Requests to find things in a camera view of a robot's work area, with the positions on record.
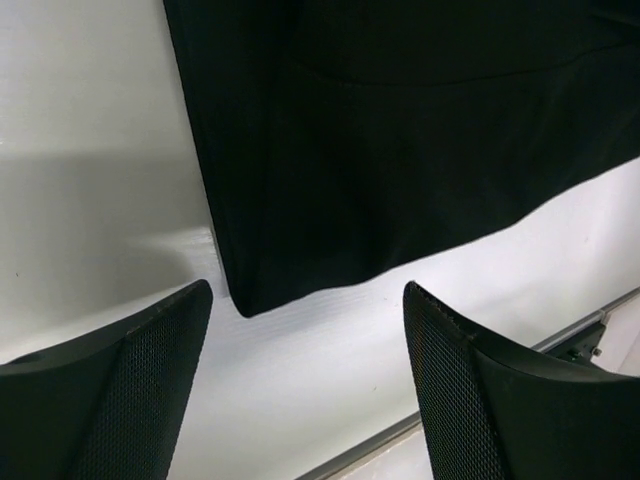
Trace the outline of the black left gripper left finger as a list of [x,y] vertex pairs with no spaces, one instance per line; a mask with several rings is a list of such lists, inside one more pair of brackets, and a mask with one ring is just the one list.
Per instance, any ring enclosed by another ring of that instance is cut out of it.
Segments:
[[212,304],[198,280],[2,365],[2,478],[167,478]]

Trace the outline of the black skirt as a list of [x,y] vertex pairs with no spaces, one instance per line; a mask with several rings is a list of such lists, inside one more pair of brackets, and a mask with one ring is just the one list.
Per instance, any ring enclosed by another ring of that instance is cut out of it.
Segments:
[[635,1],[168,1],[252,317],[505,229],[639,154]]

